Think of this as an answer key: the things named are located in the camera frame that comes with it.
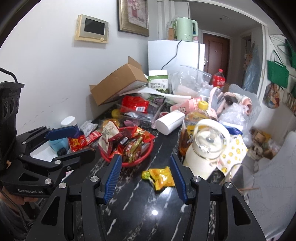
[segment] mint green electric kettle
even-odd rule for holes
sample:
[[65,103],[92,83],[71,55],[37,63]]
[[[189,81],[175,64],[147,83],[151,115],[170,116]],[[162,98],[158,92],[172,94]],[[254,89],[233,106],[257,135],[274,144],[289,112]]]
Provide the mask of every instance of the mint green electric kettle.
[[198,36],[197,21],[191,20],[190,18],[176,18],[173,24],[175,38],[178,41],[189,41],[193,42],[193,36]]

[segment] door handle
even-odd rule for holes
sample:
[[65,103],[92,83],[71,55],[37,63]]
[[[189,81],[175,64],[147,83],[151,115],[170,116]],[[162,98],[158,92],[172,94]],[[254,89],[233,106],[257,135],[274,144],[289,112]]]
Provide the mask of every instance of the door handle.
[[206,62],[208,62],[208,61],[207,61],[206,58],[205,58],[205,60],[204,60],[204,66],[206,65]]

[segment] black marble countertop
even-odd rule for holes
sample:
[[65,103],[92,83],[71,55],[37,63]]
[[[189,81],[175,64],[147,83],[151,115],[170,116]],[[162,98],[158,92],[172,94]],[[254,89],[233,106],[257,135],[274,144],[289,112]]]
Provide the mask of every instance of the black marble countertop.
[[[133,168],[122,168],[113,195],[107,205],[102,205],[102,216],[108,240],[126,241],[179,241],[182,240],[189,220],[191,205],[179,199],[173,187],[157,193],[149,181],[141,179],[141,173],[149,168],[165,168],[169,165],[171,154],[178,153],[180,129],[165,136],[157,130],[149,129],[156,136],[150,156]],[[96,152],[93,162],[75,170],[67,179],[69,185],[90,178],[107,162]],[[214,172],[210,182],[219,183],[222,173]],[[83,239],[80,203],[76,203],[78,240]],[[211,202],[211,215],[208,240],[213,240],[215,230],[215,202]]]

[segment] framed picture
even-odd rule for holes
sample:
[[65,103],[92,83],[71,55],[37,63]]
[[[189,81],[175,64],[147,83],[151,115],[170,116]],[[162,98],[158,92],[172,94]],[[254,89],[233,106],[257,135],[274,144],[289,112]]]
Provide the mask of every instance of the framed picture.
[[147,0],[118,0],[118,31],[149,36]]

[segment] coca-cola bottle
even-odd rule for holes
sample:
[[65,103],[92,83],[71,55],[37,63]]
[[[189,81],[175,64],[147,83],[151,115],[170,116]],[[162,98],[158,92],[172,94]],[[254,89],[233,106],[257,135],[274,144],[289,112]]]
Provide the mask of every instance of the coca-cola bottle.
[[225,83],[223,70],[219,69],[219,72],[213,75],[212,85],[222,90]]

